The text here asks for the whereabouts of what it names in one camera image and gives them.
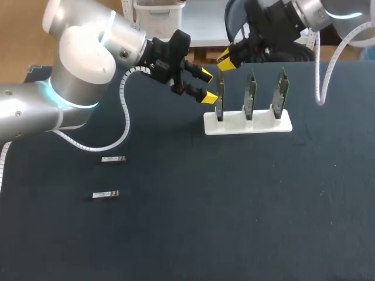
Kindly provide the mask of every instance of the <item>white stand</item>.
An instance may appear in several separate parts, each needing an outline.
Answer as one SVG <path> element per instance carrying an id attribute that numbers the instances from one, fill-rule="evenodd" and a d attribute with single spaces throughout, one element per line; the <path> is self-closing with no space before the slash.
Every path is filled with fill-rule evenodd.
<path id="1" fill-rule="evenodd" d="M 253 120 L 247 121 L 242 111 L 224 112 L 224 121 L 219 122 L 215 112 L 205 113 L 206 135 L 238 135 L 241 133 L 281 133 L 293 130 L 289 113 L 283 110 L 281 119 L 275 119 L 272 105 L 269 110 L 254 110 Z"/>

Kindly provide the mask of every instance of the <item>white container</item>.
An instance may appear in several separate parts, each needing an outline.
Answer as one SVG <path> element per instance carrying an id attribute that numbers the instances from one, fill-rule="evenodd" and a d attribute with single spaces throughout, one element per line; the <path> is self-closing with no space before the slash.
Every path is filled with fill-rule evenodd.
<path id="1" fill-rule="evenodd" d="M 140 5 L 142 3 L 144 0 L 135 0 L 134 9 L 137 12 L 137 27 L 146 31 L 147 38 L 171 38 L 181 28 L 182 8 L 186 3 L 160 6 Z"/>

